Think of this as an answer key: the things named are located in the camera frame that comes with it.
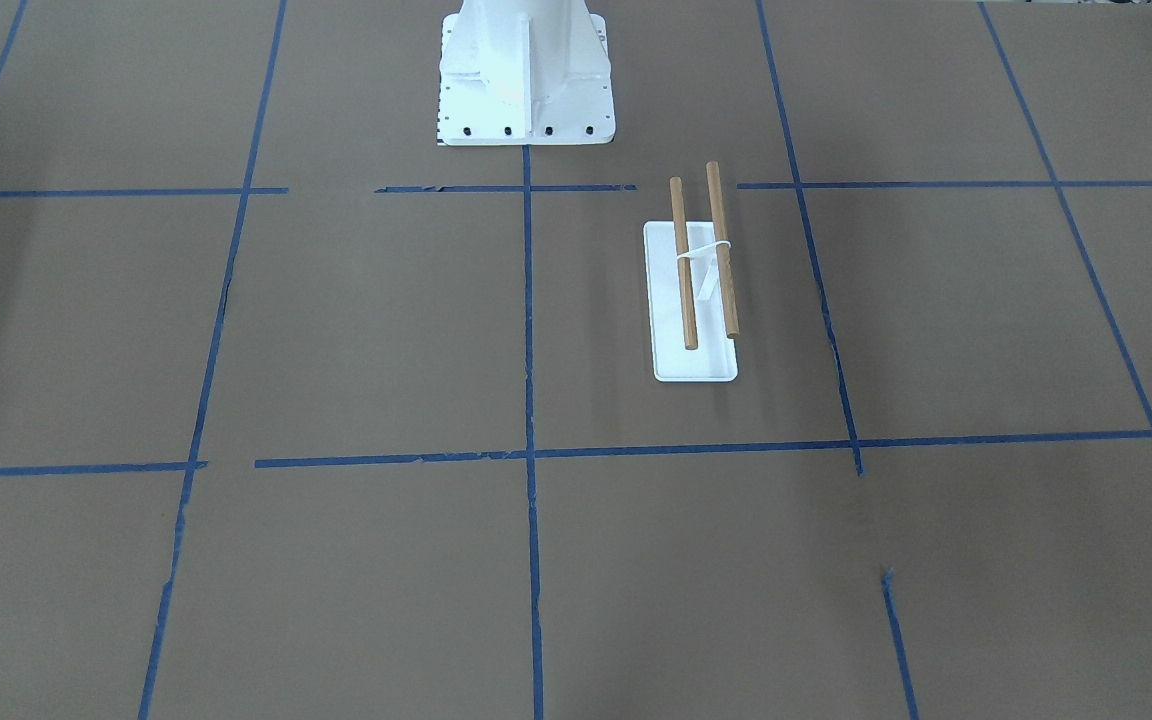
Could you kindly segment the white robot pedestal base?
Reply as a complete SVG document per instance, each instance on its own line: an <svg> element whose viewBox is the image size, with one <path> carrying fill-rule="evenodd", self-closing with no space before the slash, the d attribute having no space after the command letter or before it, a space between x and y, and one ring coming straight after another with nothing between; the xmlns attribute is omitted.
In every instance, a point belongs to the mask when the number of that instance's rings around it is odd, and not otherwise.
<svg viewBox="0 0 1152 720"><path fill-rule="evenodd" d="M614 141L607 24L585 1L465 1L440 41L440 145Z"/></svg>

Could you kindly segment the white towel rack with wooden bars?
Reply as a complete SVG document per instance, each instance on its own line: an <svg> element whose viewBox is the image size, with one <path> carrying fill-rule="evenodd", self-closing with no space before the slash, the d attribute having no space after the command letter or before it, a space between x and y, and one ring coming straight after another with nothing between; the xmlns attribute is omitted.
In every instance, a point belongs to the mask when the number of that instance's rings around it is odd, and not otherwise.
<svg viewBox="0 0 1152 720"><path fill-rule="evenodd" d="M669 179L668 220L643 227L652 374L659 382L738 377L738 305L721 164L708 161L708 222L685 213L684 183Z"/></svg>

